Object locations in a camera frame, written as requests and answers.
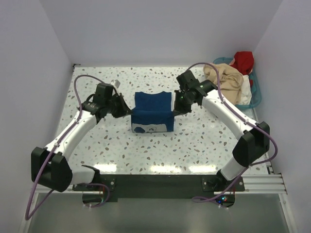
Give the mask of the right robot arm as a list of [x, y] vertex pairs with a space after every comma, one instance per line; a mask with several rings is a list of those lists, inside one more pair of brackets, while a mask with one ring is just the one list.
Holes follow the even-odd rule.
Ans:
[[217, 86], [205, 80], [200, 82], [188, 70], [177, 77], [179, 90], [175, 91], [175, 115], [191, 112], [191, 106], [198, 104], [212, 112], [227, 126], [237, 139], [232, 158], [222, 167], [208, 185], [215, 191], [227, 191], [234, 179], [270, 148], [270, 127], [257, 123], [237, 109], [219, 93]]

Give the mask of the blue printed t shirt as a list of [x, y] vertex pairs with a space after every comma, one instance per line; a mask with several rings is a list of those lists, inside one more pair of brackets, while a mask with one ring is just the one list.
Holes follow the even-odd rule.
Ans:
[[131, 113], [131, 129], [134, 133], [173, 132], [172, 93], [136, 92], [135, 107]]

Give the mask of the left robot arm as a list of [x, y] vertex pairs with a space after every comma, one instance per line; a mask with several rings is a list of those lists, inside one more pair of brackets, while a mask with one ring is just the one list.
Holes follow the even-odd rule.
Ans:
[[45, 147], [36, 147], [31, 153], [31, 178], [36, 184], [63, 192], [70, 185], [84, 184], [89, 190], [100, 187], [99, 171], [92, 166], [72, 170], [70, 156], [82, 141], [107, 114], [114, 118], [131, 113], [118, 88], [120, 82], [97, 84], [96, 91], [86, 101], [80, 102], [70, 124]]

